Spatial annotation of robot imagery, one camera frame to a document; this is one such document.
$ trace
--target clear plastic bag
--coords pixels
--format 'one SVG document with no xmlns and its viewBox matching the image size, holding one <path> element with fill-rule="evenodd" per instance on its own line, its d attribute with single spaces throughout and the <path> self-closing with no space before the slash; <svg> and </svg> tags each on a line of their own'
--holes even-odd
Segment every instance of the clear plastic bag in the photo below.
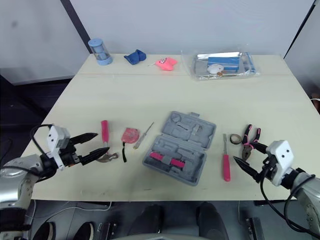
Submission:
<svg viewBox="0 0 320 240">
<path fill-rule="evenodd" d="M 211 53 L 181 51 L 181 62 L 189 75 L 199 81 L 249 78 L 259 74 L 251 54 L 245 51 Z M 208 67 L 212 64 L 223 66 L 223 71 L 210 73 Z"/>
</svg>

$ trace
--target beige tabletop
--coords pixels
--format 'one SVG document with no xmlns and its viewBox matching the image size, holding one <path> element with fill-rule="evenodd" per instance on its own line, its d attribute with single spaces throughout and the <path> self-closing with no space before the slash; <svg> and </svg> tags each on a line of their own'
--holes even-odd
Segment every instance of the beige tabletop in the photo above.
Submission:
<svg viewBox="0 0 320 240">
<path fill-rule="evenodd" d="M 320 116 L 308 96 L 280 56 L 255 55 L 260 75 L 244 79 L 195 81 L 185 71 L 179 55 L 172 72 L 155 65 L 162 55 L 148 55 L 130 65 L 122 54 L 114 54 L 108 66 L 97 64 L 90 55 L 68 84 L 43 123 L 65 127 L 71 136 L 101 131 L 101 120 L 109 121 L 110 152 L 121 153 L 121 136 L 126 127 L 144 132 L 154 122 L 147 137 L 134 150 L 126 147 L 122 158 L 108 163 L 77 164 L 58 171 L 37 183 L 34 199 L 66 201 L 187 201 L 262 200 L 257 183 L 232 160 L 241 156 L 242 146 L 228 143 L 231 181 L 222 177 L 223 133 L 242 135 L 247 124 L 261 128 L 260 142 L 288 140 L 295 156 L 293 167 L 320 175 Z M 161 134 L 171 111 L 195 112 L 217 125 L 197 186 L 189 186 L 142 165 L 156 136 Z M 36 139 L 45 150 L 47 129 Z M 76 146 L 78 155 L 103 146 L 101 135 Z M 33 143 L 23 153 L 40 154 Z M 253 151 L 248 162 L 261 170 L 265 155 Z M 270 199 L 285 199 L 288 190 L 265 181 Z"/>
</svg>

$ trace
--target white wall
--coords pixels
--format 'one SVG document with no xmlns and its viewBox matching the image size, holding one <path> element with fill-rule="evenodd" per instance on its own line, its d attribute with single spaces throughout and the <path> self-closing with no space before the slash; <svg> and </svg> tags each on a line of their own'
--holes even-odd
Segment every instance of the white wall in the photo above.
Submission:
<svg viewBox="0 0 320 240">
<path fill-rule="evenodd" d="M 10 82 L 72 77 L 88 55 L 59 0 L 0 1 L 0 74 Z"/>
<path fill-rule="evenodd" d="M 309 96 L 320 93 L 320 2 L 284 60 Z"/>
<path fill-rule="evenodd" d="M 112 53 L 178 54 L 249 44 L 285 56 L 314 0 L 71 0 L 91 38 Z"/>
</svg>

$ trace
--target pliers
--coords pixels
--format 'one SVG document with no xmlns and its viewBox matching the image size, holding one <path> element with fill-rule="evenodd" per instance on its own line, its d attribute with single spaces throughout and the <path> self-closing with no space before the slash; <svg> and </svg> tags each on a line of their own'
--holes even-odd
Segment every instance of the pliers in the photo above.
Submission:
<svg viewBox="0 0 320 240">
<path fill-rule="evenodd" d="M 255 147 L 252 144 L 250 144 L 249 137 L 248 137 L 251 128 L 252 128 L 252 124 L 249 124 L 244 132 L 244 136 L 242 139 L 242 144 L 243 144 L 242 160 L 244 161 L 246 161 L 250 157 L 251 151 L 255 149 Z M 257 128 L 255 137 L 251 142 L 257 143 L 260 138 L 260 133 L 261 133 L 261 128 Z"/>
</svg>

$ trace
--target gray tool case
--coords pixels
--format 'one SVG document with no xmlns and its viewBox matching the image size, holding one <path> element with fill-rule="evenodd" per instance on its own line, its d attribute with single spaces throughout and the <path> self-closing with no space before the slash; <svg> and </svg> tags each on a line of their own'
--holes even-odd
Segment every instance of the gray tool case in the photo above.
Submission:
<svg viewBox="0 0 320 240">
<path fill-rule="evenodd" d="M 198 117 L 194 112 L 188 115 L 172 111 L 161 131 L 163 134 L 156 137 L 147 151 L 143 165 L 196 186 L 206 162 L 205 150 L 210 147 L 217 128 Z M 152 152 L 161 154 L 163 159 L 150 157 Z M 172 159 L 183 162 L 184 167 L 172 165 Z"/>
</svg>

